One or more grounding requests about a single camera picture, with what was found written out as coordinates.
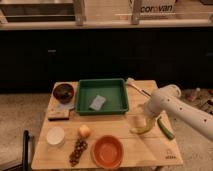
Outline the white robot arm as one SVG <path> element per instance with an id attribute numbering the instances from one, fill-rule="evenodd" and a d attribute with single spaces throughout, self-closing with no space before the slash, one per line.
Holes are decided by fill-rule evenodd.
<path id="1" fill-rule="evenodd" d="M 157 117 L 162 111 L 174 114 L 201 135 L 213 142 L 213 116 L 180 100 L 181 90 L 170 84 L 154 90 L 144 103 L 144 113 Z"/>

